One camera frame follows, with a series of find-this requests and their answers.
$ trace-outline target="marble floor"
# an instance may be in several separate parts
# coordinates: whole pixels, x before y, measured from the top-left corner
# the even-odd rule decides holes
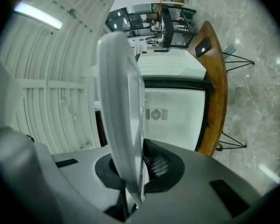
[[[277,185],[280,176],[280,31],[258,0],[185,0],[197,10],[196,31],[209,20],[222,50],[233,44],[234,55],[255,62],[230,71],[224,132],[246,149],[216,151],[214,158],[246,179],[260,194]]]

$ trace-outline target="wooden counter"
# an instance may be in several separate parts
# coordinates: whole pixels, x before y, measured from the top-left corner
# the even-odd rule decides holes
[[[197,58],[195,47],[204,37],[210,39],[211,50]],[[212,82],[215,90],[210,96],[210,107],[201,146],[198,152],[212,156],[220,139],[227,108],[227,75],[223,53],[217,35],[209,21],[205,21],[200,31],[193,38],[188,51],[205,68],[206,77]]]

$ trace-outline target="granite floor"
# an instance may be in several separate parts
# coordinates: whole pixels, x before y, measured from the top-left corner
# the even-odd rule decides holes
[[[209,20],[222,50],[255,62],[230,71],[224,132],[246,149],[216,151],[214,158],[265,194],[277,185],[267,169],[280,176],[280,31],[258,0],[185,0],[197,10],[193,27]]]

